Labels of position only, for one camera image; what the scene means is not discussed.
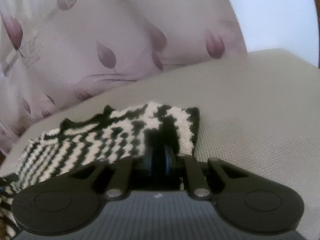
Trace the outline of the black white striped knit sweater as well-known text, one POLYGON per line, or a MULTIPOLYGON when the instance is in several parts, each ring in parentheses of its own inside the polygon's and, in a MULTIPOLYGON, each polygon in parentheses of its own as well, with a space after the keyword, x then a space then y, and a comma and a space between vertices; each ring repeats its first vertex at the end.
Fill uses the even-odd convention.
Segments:
POLYGON ((19 232, 11 204, 21 190, 95 160, 112 164, 131 155, 144 155, 160 136, 175 153, 192 155, 199 123, 196 107, 149 102, 121 111, 106 106, 88 120, 65 119, 58 128, 42 132, 28 141, 16 162, 17 178, 1 190, 1 239, 12 239, 19 232))

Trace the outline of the beige mattress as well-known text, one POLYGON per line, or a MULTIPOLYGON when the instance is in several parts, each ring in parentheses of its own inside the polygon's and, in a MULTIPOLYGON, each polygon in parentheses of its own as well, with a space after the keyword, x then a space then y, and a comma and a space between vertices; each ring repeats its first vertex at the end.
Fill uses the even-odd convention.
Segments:
POLYGON ((147 102, 200 110, 195 156, 217 157, 296 190, 305 211, 298 232, 319 239, 319 69, 285 50, 196 64, 116 87, 29 128, 12 147, 11 173, 30 139, 65 119, 86 120, 106 105, 147 102))

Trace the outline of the pink floral curtain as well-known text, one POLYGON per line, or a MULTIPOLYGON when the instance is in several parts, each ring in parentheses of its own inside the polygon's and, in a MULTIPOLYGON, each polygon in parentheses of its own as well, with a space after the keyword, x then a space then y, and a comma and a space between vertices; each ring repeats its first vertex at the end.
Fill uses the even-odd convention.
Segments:
POLYGON ((245 53, 229 0, 1 0, 1 153, 109 89, 245 53))

